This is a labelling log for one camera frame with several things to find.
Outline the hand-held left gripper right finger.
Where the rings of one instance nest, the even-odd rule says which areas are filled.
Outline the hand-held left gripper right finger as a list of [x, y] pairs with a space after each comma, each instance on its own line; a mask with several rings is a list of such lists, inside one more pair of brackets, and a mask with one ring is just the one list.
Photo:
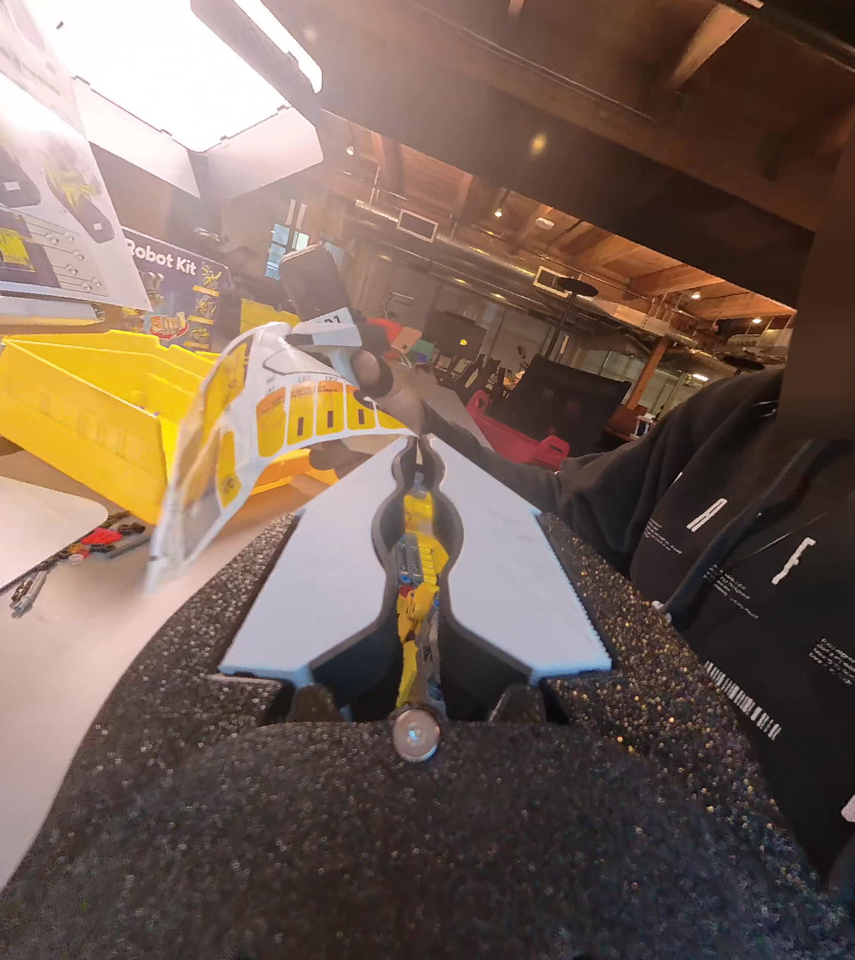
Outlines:
[[528, 682], [611, 670], [540, 510], [433, 435], [425, 459], [434, 467], [437, 529], [448, 552], [441, 606], [469, 650]]

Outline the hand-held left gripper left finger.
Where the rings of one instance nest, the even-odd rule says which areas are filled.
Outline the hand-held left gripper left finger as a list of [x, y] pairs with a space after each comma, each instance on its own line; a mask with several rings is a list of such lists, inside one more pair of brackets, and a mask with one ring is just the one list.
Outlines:
[[400, 643], [396, 547], [417, 440], [391, 441], [295, 516], [218, 671], [292, 685], [379, 685]]

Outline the yellow tracked brick vehicle model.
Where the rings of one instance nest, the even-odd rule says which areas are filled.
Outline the yellow tracked brick vehicle model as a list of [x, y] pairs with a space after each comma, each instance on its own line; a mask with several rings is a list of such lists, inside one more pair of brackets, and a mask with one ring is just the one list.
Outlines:
[[401, 649], [396, 706], [420, 706], [445, 717], [438, 642], [439, 581], [449, 555], [434, 532], [434, 499], [423, 475], [415, 477], [403, 501], [404, 530], [394, 551]]

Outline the sticker sheet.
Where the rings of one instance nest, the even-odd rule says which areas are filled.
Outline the sticker sheet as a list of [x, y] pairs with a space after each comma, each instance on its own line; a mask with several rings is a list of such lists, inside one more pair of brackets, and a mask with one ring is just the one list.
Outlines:
[[179, 427], [148, 589], [191, 564], [278, 459], [320, 442], [414, 436], [359, 389], [355, 351], [303, 351], [286, 342], [292, 332], [271, 322], [239, 335], [202, 381]]

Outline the person's right forearm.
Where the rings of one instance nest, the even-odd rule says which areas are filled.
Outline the person's right forearm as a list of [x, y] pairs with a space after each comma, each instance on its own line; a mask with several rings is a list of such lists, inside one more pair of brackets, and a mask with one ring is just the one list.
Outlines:
[[640, 538], [633, 523], [650, 515], [652, 495], [643, 489], [664, 426], [613, 451], [567, 458], [552, 471], [512, 462], [483, 447], [425, 402], [419, 402], [417, 410], [421, 433], [437, 436], [538, 510], [565, 522], [620, 574], [629, 574]]

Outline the person's right hand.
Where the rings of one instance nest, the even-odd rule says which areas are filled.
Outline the person's right hand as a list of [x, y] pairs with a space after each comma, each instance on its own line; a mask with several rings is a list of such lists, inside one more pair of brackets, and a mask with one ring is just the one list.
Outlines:
[[426, 433], [427, 410], [410, 377], [395, 372], [381, 356], [364, 348], [351, 354], [350, 367], [364, 396], [414, 434]]

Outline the dark printed cardboard box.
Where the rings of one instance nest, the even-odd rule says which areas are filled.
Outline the dark printed cardboard box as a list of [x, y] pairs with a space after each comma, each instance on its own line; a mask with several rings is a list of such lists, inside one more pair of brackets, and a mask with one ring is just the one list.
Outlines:
[[149, 302], [146, 311], [124, 311], [123, 330], [153, 336], [165, 347], [210, 353], [233, 293], [230, 269], [130, 227], [122, 233]]

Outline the red plastic crate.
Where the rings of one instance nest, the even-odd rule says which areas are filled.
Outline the red plastic crate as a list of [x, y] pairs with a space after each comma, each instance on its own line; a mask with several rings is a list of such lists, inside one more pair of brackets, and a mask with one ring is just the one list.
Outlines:
[[553, 472], [560, 469], [570, 452], [570, 446], [563, 438], [554, 435], [541, 440], [530, 438], [488, 415], [488, 406], [488, 394], [477, 390], [468, 400], [466, 409], [496, 453], [515, 464], [538, 466]]

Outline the scattered small brick parts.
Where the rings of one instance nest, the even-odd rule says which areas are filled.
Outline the scattered small brick parts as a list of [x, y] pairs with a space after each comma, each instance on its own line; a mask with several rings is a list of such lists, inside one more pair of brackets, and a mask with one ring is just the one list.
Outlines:
[[126, 511], [111, 514], [101, 526], [2, 585], [0, 598], [9, 595], [12, 617], [20, 618], [33, 607], [53, 570], [82, 565], [93, 557], [106, 560], [121, 557], [147, 545], [151, 533], [152, 529], [145, 522], [134, 519]]

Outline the bright overhead light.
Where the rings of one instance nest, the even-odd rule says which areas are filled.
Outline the bright overhead light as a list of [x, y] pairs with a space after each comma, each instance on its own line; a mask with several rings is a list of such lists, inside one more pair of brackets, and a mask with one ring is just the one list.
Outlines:
[[91, 144], [195, 198], [232, 200], [320, 164], [314, 124], [190, 2], [34, 1]]

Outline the large yellow storage bin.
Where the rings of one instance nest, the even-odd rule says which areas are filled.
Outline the large yellow storage bin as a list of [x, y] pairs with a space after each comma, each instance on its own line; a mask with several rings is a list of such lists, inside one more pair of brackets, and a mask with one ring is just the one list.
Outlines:
[[6, 337], [0, 436], [155, 524], [179, 426], [217, 358], [119, 330]]

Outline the instruction booklet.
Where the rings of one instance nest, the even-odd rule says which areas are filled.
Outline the instruction booklet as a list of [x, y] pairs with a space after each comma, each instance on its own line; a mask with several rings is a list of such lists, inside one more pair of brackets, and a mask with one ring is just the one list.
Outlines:
[[74, 82], [15, 1], [0, 1], [0, 294], [149, 306]]

